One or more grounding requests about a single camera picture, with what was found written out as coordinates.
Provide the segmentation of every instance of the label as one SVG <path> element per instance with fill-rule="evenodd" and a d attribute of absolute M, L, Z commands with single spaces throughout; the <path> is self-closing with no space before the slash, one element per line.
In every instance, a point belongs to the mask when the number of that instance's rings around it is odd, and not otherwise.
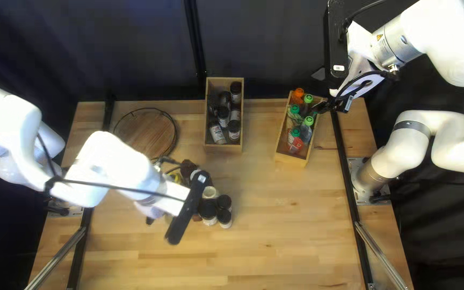
<path fill-rule="evenodd" d="M 206 226 L 214 226 L 217 222 L 217 217 L 213 217 L 211 219 L 203 219 L 203 224 Z"/>
<path fill-rule="evenodd" d="M 229 131 L 229 137 L 232 140 L 237 140 L 241 136 L 241 130 L 237 131 L 237 133 L 232 133 Z"/>
<path fill-rule="evenodd" d="M 229 118 L 228 117 L 226 119 L 219 118 L 219 120 L 220 120 L 220 126 L 222 128 L 227 128 L 227 126 L 229 125 Z"/>
<path fill-rule="evenodd" d="M 241 111 L 240 110 L 232 110 L 232 112 L 230 112 L 230 121 L 232 121 L 232 120 L 241 121 Z"/>
<path fill-rule="evenodd" d="M 340 66 L 339 64 L 334 64 L 334 66 L 332 67 L 332 69 L 334 69 L 335 71 L 344 71 L 345 70 L 345 66 Z"/>
<path fill-rule="evenodd" d="M 293 137 L 291 135 L 291 129 L 288 129 L 288 149 L 290 153 L 296 153 L 300 151 L 304 146 L 304 142 L 300 137 Z"/>
<path fill-rule="evenodd" d="M 241 94 L 231 94 L 232 95 L 232 102 L 234 104 L 240 104 L 241 103 Z"/>
<path fill-rule="evenodd" d="M 218 125 L 210 127 L 209 130 L 210 135 L 212 135 L 212 140 L 214 140 L 214 143 L 217 143 L 218 141 L 225 139 L 223 131 Z"/>

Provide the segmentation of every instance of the metal mounting plate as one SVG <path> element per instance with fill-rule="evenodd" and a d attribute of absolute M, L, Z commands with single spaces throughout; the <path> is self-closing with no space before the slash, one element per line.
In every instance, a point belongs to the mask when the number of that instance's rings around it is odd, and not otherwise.
<path fill-rule="evenodd" d="M 364 164 L 363 159 L 364 159 L 364 157 L 349 157 L 349 158 L 347 158 L 347 160 L 349 162 L 350 174 L 352 174 L 352 172 L 354 170 L 358 170 Z M 378 202 L 372 203 L 370 201 L 370 194 L 360 193 L 360 192 L 358 192 L 358 190 L 355 187 L 352 187 L 352 189 L 354 191 L 354 197 L 356 199 L 356 204 L 357 205 L 390 205 L 391 204 L 390 200 L 383 200 L 383 201 L 378 201 Z M 385 186 L 383 186 L 383 188 L 381 188 L 380 193 L 382 195 L 390 194 L 390 188 L 388 187 L 387 184 Z"/>

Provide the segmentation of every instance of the green bottle cap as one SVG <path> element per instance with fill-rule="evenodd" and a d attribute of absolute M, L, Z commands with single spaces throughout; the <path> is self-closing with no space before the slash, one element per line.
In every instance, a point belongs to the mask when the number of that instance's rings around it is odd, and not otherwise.
<path fill-rule="evenodd" d="M 299 137 L 300 136 L 300 129 L 295 128 L 295 129 L 291 130 L 291 135 L 293 137 Z"/>
<path fill-rule="evenodd" d="M 314 123 L 314 118 L 311 116 L 305 117 L 304 124 L 311 126 Z"/>
<path fill-rule="evenodd" d="M 314 100 L 313 95 L 307 94 L 307 95 L 304 96 L 304 102 L 306 102 L 308 104 L 312 103 L 313 100 Z"/>
<path fill-rule="evenodd" d="M 300 112 L 300 107 L 298 107 L 298 105 L 292 105 L 290 111 L 293 114 L 298 114 L 298 112 Z"/>

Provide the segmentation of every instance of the metal rail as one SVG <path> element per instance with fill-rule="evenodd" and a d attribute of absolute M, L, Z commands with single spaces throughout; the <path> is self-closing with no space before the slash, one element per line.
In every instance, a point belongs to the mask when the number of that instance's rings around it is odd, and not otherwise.
<path fill-rule="evenodd" d="M 53 256 L 53 258 L 40 270 L 33 280 L 28 284 L 24 290 L 35 290 L 42 286 L 42 283 L 46 281 L 49 274 L 55 270 L 60 262 L 66 257 L 69 251 L 78 244 L 78 242 L 85 236 L 86 228 L 80 227 L 76 233 L 74 233 L 67 243 L 65 243 L 60 250 Z"/>
<path fill-rule="evenodd" d="M 382 264 L 384 272 L 390 278 L 393 285 L 399 290 L 409 290 L 406 285 L 406 282 L 402 279 L 400 274 L 397 272 L 395 267 L 391 264 L 388 260 L 386 255 L 384 255 L 383 251 L 379 248 L 375 240 L 373 240 L 372 236 L 368 232 L 368 230 L 358 221 L 355 223 L 356 231 L 363 239 L 364 243 L 370 248 L 373 254 L 377 257 L 377 260 Z"/>

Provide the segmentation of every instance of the food label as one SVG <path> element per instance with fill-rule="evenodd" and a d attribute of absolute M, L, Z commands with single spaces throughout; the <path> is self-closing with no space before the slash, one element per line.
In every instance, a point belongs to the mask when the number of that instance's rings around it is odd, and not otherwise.
<path fill-rule="evenodd" d="M 300 137 L 293 137 L 291 135 L 291 129 L 288 129 L 288 149 L 290 153 L 296 153 L 302 149 L 304 142 Z"/>
<path fill-rule="evenodd" d="M 232 110 L 232 112 L 230 112 L 230 121 L 232 121 L 232 120 L 241 121 L 241 111 L 240 110 Z"/>
<path fill-rule="evenodd" d="M 226 119 L 221 119 L 220 118 L 220 126 L 222 128 L 227 128 L 228 125 L 229 125 L 229 119 L 228 118 L 226 118 Z"/>
<path fill-rule="evenodd" d="M 229 137 L 232 140 L 237 140 L 241 136 L 241 130 L 237 131 L 236 133 L 232 133 L 229 131 Z"/>
<path fill-rule="evenodd" d="M 223 135 L 223 131 L 219 126 L 212 126 L 209 128 L 210 130 L 210 135 L 212 135 L 212 139 L 214 140 L 214 143 L 217 143 L 220 140 L 225 139 L 225 135 Z"/>
<path fill-rule="evenodd" d="M 241 103 L 241 94 L 237 94 L 237 95 L 231 94 L 231 95 L 232 95 L 232 102 L 233 102 L 234 104 L 239 104 L 239 103 Z"/>

